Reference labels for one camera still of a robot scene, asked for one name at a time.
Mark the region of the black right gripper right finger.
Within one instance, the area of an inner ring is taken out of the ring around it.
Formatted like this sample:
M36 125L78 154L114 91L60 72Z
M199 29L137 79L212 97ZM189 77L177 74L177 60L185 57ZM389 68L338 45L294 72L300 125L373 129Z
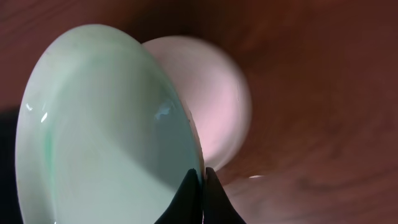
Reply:
M214 169L207 167L205 172L203 224L246 224L229 201Z

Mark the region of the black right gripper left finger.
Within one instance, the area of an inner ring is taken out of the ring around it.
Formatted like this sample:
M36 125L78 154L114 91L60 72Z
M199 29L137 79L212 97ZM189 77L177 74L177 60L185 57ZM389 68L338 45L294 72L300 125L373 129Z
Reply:
M201 185L195 169L188 170L170 205L155 224L201 224Z

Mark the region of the mint green plate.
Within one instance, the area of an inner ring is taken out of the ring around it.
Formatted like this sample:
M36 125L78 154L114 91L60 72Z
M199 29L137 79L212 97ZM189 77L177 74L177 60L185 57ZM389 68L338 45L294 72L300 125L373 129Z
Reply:
M101 24L36 63L16 131L24 223L154 223L203 163L185 107L151 54Z

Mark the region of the white plate with green stain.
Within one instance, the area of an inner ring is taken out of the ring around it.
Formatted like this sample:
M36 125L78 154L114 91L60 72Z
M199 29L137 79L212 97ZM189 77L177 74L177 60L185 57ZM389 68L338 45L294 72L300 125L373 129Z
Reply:
M220 170L241 149L251 123L251 97L241 69L220 48L193 37L161 37L143 46L190 113L205 166Z

